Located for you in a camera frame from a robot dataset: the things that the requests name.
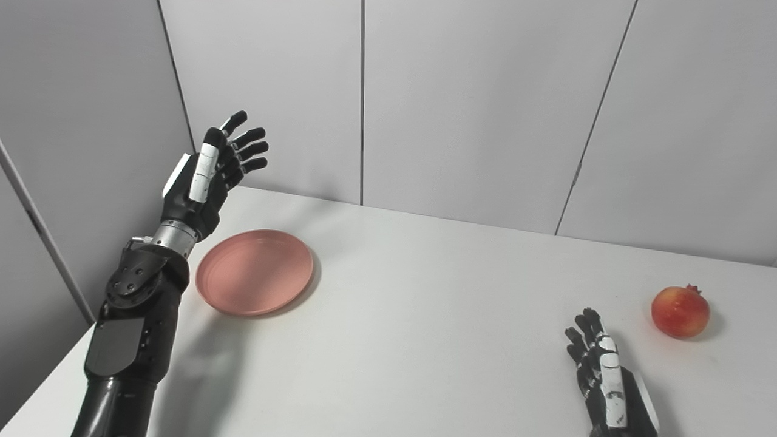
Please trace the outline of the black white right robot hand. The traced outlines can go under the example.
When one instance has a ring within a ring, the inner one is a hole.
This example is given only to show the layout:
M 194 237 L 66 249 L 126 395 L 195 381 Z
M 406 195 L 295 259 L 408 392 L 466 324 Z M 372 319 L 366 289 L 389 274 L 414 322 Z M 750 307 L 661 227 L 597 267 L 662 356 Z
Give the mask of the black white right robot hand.
M 597 311 L 586 308 L 565 329 L 566 351 L 585 399 L 591 436 L 658 436 L 657 412 L 643 379 L 620 362 Z

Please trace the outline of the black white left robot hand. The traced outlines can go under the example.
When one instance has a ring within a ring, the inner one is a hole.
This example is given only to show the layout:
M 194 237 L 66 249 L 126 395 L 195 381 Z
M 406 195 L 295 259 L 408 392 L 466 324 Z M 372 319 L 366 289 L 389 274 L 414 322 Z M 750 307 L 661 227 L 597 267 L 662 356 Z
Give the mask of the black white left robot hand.
M 247 174 L 267 166 L 264 153 L 269 144 L 264 128 L 232 137 L 247 119 L 247 111 L 234 113 L 222 126 L 206 131 L 199 152 L 183 156 L 163 190 L 164 225 L 182 224 L 196 242 L 204 240 L 219 224 L 228 192 Z

